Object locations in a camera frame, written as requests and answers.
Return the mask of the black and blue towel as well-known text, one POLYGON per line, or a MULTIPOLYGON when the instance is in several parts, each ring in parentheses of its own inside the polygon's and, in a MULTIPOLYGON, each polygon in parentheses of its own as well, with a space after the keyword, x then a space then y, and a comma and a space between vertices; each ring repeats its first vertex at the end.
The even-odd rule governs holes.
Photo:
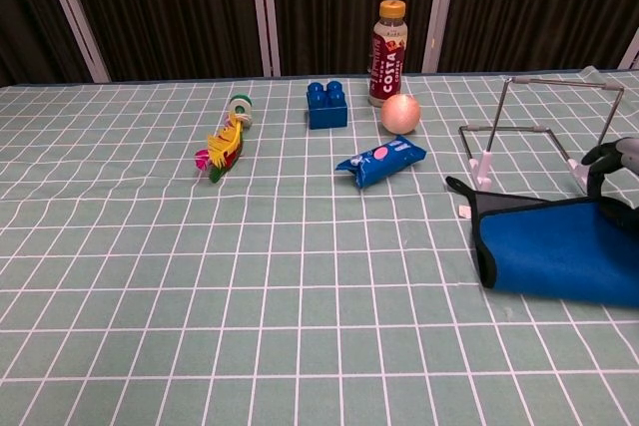
POLYGON ((639 208, 608 197, 546 201, 446 182, 469 202, 484 287, 639 308, 639 208))

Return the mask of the blue toy brick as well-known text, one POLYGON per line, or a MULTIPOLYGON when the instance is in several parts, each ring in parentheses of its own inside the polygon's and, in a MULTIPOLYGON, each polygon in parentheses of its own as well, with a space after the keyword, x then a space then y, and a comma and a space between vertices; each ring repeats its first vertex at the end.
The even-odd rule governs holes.
POLYGON ((307 87, 308 122, 311 130, 347 125, 347 104, 342 84, 311 82, 307 87))

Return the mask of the green checked tablecloth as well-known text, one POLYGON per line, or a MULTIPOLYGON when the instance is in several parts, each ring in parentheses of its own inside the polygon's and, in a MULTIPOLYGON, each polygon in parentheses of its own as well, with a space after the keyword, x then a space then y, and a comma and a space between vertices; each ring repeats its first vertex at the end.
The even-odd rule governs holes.
POLYGON ((366 190, 342 84, 335 130, 305 79, 1 88, 0 426, 639 426, 639 310, 479 284, 444 180, 502 78, 406 78, 426 159, 366 190))

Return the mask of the pink ball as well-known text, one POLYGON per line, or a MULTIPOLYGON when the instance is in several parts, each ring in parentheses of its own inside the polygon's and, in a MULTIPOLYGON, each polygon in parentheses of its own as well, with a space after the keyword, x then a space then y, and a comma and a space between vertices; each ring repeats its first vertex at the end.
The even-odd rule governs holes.
POLYGON ((420 105, 412 96, 396 94, 386 99, 381 107, 381 123, 395 135, 412 132, 420 121, 420 105))

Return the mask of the colourful feather shuttlecock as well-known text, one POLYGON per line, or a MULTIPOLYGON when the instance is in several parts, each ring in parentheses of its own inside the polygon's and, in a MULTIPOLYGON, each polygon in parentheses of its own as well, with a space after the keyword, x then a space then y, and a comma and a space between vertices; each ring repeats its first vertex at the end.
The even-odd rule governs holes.
POLYGON ((244 94, 231 97, 225 125, 208 135, 207 147, 195 154, 196 167, 209 174, 215 184, 239 159, 244 146, 244 133, 252 125, 252 100, 244 94))

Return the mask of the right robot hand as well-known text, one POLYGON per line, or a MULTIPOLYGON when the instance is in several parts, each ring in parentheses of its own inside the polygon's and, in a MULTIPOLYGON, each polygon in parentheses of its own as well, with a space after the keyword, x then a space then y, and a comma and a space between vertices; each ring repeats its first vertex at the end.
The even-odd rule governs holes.
POLYGON ((639 138, 627 137, 598 145, 585 155, 581 164, 589 167, 586 194, 598 199, 603 216, 615 226, 639 236, 639 207, 631 209, 602 198, 602 186, 608 174, 626 169, 639 178, 639 138))

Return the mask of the blue snack packet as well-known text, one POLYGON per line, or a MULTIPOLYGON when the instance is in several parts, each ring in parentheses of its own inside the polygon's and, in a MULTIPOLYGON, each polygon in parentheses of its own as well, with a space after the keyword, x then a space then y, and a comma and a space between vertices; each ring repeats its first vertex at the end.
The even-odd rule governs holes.
POLYGON ((425 157, 425 149, 405 136, 397 135, 385 144, 340 162, 335 169, 353 174, 356 186, 365 189, 425 157))

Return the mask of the Costa coffee bottle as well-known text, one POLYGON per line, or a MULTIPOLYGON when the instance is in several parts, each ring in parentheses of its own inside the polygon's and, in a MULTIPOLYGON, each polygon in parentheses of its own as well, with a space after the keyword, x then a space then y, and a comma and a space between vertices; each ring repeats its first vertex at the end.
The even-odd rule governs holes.
POLYGON ((371 36, 369 102, 381 107, 401 89, 407 44, 406 5, 402 0, 383 0, 371 36))

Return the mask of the white partition post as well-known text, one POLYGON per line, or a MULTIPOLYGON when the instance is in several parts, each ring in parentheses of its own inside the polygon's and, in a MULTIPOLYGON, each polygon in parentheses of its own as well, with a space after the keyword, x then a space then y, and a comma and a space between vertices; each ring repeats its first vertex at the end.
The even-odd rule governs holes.
POLYGON ((281 61, 275 0, 255 0, 261 59, 265 77, 280 77, 281 61))
POLYGON ((450 0, 432 0, 426 42, 422 60, 422 73, 437 71, 444 40, 450 0))
POLYGON ((639 27, 629 43, 619 65, 618 70, 636 70, 639 69, 639 27))
POLYGON ((111 78, 80 0, 58 0, 94 83, 111 78))

